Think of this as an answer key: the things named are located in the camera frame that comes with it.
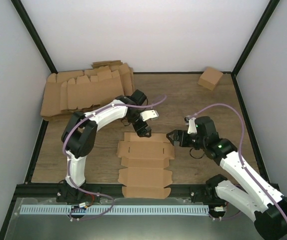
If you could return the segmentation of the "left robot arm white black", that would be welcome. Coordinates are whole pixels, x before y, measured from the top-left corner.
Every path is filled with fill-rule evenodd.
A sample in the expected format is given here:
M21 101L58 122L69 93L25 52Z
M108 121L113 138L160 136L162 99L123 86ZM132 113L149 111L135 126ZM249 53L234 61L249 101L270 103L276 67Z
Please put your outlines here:
M130 96L120 95L111 103L94 112L76 111L71 116L62 136L62 151L67 156L67 174L58 190L58 202L78 203L88 200L86 195L85 165L87 155L95 145L98 130L118 119L131 124L140 138L152 136L152 130L142 117L146 95L135 90Z

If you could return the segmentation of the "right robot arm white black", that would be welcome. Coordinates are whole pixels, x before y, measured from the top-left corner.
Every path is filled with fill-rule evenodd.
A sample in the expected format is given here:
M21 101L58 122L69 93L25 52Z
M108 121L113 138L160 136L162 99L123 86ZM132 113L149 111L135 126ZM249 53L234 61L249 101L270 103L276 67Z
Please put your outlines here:
M228 172L237 185L221 174L210 178L206 197L222 199L245 214L265 240L280 240L287 235L287 196L265 181L228 139L221 138L208 116L186 117L187 130L173 130L166 137L172 145L202 150L204 155Z

